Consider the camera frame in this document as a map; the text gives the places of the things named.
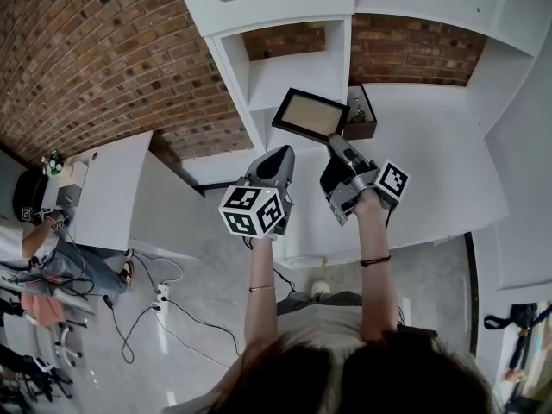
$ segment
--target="white desk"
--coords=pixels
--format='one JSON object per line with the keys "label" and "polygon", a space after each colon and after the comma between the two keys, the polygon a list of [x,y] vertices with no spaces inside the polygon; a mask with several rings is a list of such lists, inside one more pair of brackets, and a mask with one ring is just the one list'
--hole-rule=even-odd
{"label": "white desk", "polygon": [[[378,127],[373,139],[351,141],[367,159],[381,166],[388,158],[411,175],[389,223],[391,248],[481,229],[508,213],[477,119],[461,90],[409,86],[365,85]],[[360,258],[356,218],[341,229],[320,188],[328,160],[325,147],[296,150],[289,190],[295,206],[285,237],[273,250],[275,260],[288,267]]]}
{"label": "white desk", "polygon": [[[198,256],[204,198],[148,152],[151,137],[152,132],[131,136],[67,160],[88,166],[68,228],[76,243]],[[43,206],[52,207],[56,185],[51,179]]]}

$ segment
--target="brick wall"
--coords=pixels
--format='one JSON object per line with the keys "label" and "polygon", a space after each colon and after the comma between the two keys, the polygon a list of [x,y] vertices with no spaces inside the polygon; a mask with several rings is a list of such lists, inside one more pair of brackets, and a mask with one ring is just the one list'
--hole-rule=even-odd
{"label": "brick wall", "polygon": [[36,163],[147,130],[164,160],[251,147],[183,0],[1,0],[3,144]]}
{"label": "brick wall", "polygon": [[[323,23],[248,32],[251,60],[324,50]],[[353,17],[351,84],[466,85],[486,37],[436,22],[398,16]]]}

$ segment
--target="small plant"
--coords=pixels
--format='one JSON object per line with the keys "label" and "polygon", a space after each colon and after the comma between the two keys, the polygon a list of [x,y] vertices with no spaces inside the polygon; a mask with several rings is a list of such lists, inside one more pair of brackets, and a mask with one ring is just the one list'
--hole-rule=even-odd
{"label": "small plant", "polygon": [[43,156],[41,161],[43,165],[42,173],[47,175],[49,178],[58,175],[61,170],[63,170],[63,160],[61,159],[57,150],[53,150],[50,153],[49,158]]}

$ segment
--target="pink cloth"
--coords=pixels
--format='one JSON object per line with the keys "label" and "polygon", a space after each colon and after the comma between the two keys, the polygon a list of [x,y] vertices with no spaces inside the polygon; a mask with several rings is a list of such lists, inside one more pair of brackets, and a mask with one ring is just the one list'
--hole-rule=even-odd
{"label": "pink cloth", "polygon": [[66,320],[61,303],[56,298],[22,293],[21,307],[29,312],[42,327]]}

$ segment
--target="sneaker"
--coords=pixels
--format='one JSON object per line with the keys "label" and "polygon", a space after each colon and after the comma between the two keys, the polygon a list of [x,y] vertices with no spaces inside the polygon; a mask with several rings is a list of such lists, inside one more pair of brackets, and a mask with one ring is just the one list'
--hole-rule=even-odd
{"label": "sneaker", "polygon": [[119,273],[119,278],[124,282],[127,287],[130,289],[130,283],[132,282],[132,277],[135,273],[135,267],[132,265],[132,262],[127,260],[122,266],[122,270]]}
{"label": "sneaker", "polygon": [[325,280],[315,280],[312,283],[312,287],[310,288],[310,297],[314,298],[318,294],[330,292],[331,290],[329,288],[328,282],[326,282]]}

